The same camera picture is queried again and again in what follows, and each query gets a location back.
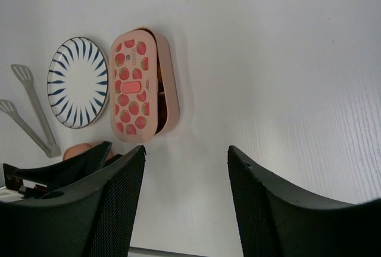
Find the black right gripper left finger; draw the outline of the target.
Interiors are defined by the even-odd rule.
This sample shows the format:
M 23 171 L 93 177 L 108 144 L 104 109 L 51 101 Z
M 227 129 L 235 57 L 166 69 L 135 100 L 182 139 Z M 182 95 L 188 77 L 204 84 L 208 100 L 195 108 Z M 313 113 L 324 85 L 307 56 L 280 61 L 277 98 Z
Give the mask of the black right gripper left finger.
M 137 146 L 42 196 L 1 203 L 2 256 L 127 256 L 145 168 Z

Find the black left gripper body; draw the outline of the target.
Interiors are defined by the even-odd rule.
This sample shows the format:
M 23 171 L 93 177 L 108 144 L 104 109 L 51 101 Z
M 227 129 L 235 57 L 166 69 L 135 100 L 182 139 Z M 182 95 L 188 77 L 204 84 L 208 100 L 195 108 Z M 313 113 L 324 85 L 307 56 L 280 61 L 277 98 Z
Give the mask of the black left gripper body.
M 97 149 L 99 153 L 107 155 L 111 147 L 111 142 L 104 141 L 92 150 Z M 17 168 L 10 164 L 3 164 L 2 199 L 39 199 L 49 192 L 79 181 L 121 158 L 120 154 L 115 154 L 107 161 L 105 158 L 89 161 L 83 157 L 84 155 L 39 168 Z

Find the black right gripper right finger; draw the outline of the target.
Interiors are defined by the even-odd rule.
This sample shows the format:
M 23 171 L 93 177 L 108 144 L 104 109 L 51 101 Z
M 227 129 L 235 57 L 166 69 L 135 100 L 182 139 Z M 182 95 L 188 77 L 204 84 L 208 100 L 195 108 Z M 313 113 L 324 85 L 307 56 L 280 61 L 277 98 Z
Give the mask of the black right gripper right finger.
M 358 205 L 305 190 L 236 146 L 227 165 L 244 256 L 380 256 L 380 200 Z

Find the pink lunch box lid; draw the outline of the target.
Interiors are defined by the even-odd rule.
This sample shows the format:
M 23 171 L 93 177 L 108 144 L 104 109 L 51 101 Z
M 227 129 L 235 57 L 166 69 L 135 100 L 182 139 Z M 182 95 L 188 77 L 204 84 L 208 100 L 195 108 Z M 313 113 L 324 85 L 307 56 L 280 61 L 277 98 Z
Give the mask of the pink lunch box lid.
M 107 161 L 115 156 L 112 148 L 109 149 L 107 155 L 99 153 L 97 149 L 95 151 L 92 150 L 100 144 L 102 144 L 102 142 L 79 143 L 74 146 L 71 146 L 64 152 L 62 161 L 67 161 L 76 156 L 82 157 L 82 154 L 85 154 L 83 157 L 89 161 L 98 158 L 105 158 L 105 160 Z

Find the metal serving tongs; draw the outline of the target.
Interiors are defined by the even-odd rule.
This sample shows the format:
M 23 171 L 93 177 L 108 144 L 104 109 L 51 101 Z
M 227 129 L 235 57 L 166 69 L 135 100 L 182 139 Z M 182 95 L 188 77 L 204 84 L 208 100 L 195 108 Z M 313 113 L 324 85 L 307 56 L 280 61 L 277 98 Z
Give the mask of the metal serving tongs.
M 11 69 L 27 93 L 32 108 L 46 137 L 46 142 L 41 139 L 39 135 L 20 117 L 16 107 L 11 101 L 1 99 L 1 111 L 6 113 L 15 121 L 16 124 L 42 149 L 48 158 L 60 156 L 61 149 L 55 140 L 53 131 L 48 123 L 39 97 L 36 93 L 32 72 L 27 66 L 20 64 L 11 64 Z

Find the pink divided lunch box tray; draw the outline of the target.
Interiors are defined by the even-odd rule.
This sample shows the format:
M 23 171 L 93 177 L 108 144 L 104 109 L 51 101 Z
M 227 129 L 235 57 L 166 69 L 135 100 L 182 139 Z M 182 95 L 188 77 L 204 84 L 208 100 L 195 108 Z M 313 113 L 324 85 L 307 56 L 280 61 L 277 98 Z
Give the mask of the pink divided lunch box tray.
M 167 39 L 155 30 L 148 27 L 138 27 L 136 30 L 148 32 L 154 38 L 157 46 L 157 63 L 160 69 L 157 78 L 162 87 L 158 88 L 158 98 L 161 103 L 158 107 L 158 128 L 155 134 L 161 135 L 172 131 L 180 118 L 170 45 Z

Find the light pink lid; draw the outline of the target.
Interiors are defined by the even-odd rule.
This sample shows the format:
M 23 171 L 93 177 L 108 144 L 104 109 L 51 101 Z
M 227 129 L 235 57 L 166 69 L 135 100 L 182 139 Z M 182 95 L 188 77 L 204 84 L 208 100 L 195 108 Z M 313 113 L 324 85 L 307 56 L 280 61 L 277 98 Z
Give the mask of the light pink lid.
M 136 29 L 109 51 L 111 126 L 126 143 L 145 143 L 158 127 L 158 49 L 152 34 Z

